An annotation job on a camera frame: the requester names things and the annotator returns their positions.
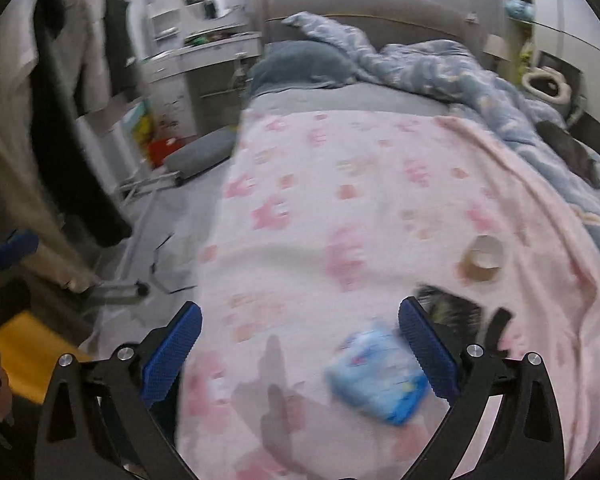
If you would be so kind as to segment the dark grey pillow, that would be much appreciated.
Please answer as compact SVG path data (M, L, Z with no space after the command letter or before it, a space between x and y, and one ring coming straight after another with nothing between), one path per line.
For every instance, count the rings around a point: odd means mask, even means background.
M536 132L542 140L565 162L571 172L576 174L592 188L600 187L600 177L594 160L584 146L570 133L552 122L538 122Z

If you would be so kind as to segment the grey padded headboard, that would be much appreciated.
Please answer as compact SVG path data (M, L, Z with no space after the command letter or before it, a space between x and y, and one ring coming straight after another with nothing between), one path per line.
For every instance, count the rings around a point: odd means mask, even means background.
M475 56L482 55L484 35L469 15L430 0L249 0L250 24L264 42L301 39L302 32L283 24L301 11L362 30L376 49L386 44L416 44L452 39Z

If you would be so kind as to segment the black hanging coat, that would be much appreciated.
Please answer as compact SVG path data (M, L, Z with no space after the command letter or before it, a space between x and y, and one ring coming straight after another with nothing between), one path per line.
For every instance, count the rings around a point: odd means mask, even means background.
M65 25L61 0L36 0L33 31L38 64L30 75L30 138L38 175L61 214L75 218L95 243L112 247L130 237L123 218L88 166L76 131L76 112L60 78L53 40Z

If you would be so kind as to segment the blue-grey pillow on bed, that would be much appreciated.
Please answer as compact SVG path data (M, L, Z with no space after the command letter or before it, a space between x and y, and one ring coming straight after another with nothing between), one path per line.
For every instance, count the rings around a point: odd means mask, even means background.
M353 63L336 47L311 40L268 44L248 74L245 99L294 89L337 89L354 84Z

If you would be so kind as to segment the brown tape roll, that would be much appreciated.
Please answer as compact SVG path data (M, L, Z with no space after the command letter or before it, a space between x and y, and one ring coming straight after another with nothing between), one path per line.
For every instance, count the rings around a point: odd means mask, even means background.
M500 274L505 263L505 248L495 236L479 235L468 246L460 262L466 278L490 282Z

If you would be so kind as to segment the white fluffy jacket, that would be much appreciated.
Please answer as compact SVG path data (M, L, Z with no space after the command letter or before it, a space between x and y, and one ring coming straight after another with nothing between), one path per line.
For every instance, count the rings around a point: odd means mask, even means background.
M71 94L79 92L82 114L107 107L111 99L106 59L106 0L62 0L65 25L54 41Z

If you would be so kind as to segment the white wardrobe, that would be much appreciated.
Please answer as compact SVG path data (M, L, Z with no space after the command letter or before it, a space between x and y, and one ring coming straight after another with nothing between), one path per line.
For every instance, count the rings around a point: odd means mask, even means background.
M509 1L502 0L503 6ZM502 35L508 47L504 73L510 81L520 79L524 46L530 46L527 63L534 67L547 56L560 66L580 70L584 112L572 133L600 153L600 19L586 0L524 0L533 6L531 21L502 17Z

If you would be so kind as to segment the pink floral blanket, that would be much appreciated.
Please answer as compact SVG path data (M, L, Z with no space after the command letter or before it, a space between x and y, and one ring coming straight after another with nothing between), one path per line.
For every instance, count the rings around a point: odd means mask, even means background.
M505 263L466 278L497 237ZM247 110L218 221L199 256L202 333L187 359L178 450L203 479L396 479L445 413L426 396L402 428L336 400L326 366L347 336L396 324L421 284L512 312L502 348L542 356L566 471L600 440L600 251L554 188L458 118Z

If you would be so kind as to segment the white clothes rack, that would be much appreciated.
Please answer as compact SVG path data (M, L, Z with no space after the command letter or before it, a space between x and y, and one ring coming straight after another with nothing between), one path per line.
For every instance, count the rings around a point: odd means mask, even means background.
M125 116L111 119L107 113L87 114L76 122L87 162L116 211L131 225L131 235L109 249L103 249L95 263L96 282L90 290L96 299L149 296L148 281L132 273L132 263L155 209L158 193L173 188L180 174L151 168L132 133L125 128Z

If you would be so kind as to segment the white dressing table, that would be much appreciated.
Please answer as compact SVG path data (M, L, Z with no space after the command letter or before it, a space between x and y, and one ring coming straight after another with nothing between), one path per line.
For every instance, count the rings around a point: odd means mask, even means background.
M143 62L160 138L195 139L237 122L239 93L261 53L246 0L154 0L147 6L156 54Z

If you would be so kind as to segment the bedside lamp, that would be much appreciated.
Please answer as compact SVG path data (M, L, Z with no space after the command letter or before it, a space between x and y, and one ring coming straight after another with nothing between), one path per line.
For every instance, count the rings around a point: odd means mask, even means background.
M491 70L496 72L501 62L509 61L509 47L506 40L498 35L489 34L483 44L482 52L489 61Z

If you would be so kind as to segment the blue tissue packet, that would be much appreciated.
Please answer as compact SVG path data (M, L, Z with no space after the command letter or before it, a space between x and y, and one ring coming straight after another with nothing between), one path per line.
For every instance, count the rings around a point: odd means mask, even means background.
M380 321L347 336L325 379L341 402L392 426L408 422L429 388L412 350Z

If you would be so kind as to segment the yellow picture book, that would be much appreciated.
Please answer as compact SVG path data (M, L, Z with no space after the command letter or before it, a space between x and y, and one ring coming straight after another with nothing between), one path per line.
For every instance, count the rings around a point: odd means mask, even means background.
M129 133L142 152L148 150L155 136L154 118L146 100L140 100L130 107L122 117L125 133Z

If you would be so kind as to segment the beige hanging garment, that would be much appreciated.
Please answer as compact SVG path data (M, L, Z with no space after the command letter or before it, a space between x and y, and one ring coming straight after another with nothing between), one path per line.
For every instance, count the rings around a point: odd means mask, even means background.
M84 292L93 273L61 231L46 197L30 140L30 75L38 64L32 25L36 0L10 0L0 16L0 219L6 229L38 236L24 265L41 278Z

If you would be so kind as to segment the grey cushion on floor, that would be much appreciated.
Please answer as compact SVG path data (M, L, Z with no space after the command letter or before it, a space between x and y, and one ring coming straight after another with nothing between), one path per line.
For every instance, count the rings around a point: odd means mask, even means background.
M214 130L166 156L164 166L177 172L181 180L197 177L229 159L237 138L237 132L230 127Z

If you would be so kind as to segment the small black box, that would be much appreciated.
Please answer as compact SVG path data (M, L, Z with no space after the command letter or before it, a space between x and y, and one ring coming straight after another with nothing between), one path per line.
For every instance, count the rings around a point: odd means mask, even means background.
M500 343L503 339L505 330L510 320L513 318L512 312L499 307L490 318L486 326L486 333L483 338L483 348L490 356L498 356L499 358L507 358L509 351L500 348Z

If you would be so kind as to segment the black flat package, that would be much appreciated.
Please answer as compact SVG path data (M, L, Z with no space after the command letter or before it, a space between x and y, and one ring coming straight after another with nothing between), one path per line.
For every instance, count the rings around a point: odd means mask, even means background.
M477 341L482 323L478 304L431 285L419 285L415 297L435 323L449 327L464 344Z

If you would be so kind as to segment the red box on floor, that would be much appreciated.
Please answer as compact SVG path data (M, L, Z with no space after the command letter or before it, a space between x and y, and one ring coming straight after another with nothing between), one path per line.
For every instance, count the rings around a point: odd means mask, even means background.
M154 168L161 167L168 156L196 139L196 136L169 136L152 140L147 145L148 159Z

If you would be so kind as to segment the cream sculptural vase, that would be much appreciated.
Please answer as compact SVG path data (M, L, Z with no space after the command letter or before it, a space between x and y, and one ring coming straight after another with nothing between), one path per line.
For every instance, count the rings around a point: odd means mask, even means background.
M565 106L571 101L571 87L565 76L550 68L535 67L521 78L522 88L540 101L554 106Z

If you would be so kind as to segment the yellow garment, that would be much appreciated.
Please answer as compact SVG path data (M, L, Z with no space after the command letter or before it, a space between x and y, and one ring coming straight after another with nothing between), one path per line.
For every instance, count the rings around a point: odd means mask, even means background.
M60 356L88 359L79 345L93 325L79 306L78 296L28 272L0 274L0 355L17 396L41 405Z

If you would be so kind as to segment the blue patterned duvet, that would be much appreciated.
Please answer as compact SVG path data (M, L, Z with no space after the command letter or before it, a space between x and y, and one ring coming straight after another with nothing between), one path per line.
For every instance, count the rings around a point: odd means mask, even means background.
M558 128L565 125L556 110L527 98L482 68L454 40L387 44L377 50L361 29L326 16L302 11L285 18L283 24L339 49L362 80L448 103L455 114L490 130L554 186L600 250L600 184L594 186L577 176L536 131L540 122ZM584 160L592 162L600 177L600 155L586 148Z

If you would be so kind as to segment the dark green hanging garment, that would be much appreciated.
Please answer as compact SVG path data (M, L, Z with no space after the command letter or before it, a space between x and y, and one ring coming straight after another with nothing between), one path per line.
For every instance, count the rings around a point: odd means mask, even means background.
M105 51L111 93L122 94L131 103L140 97L137 59L128 29L126 0L105 0Z

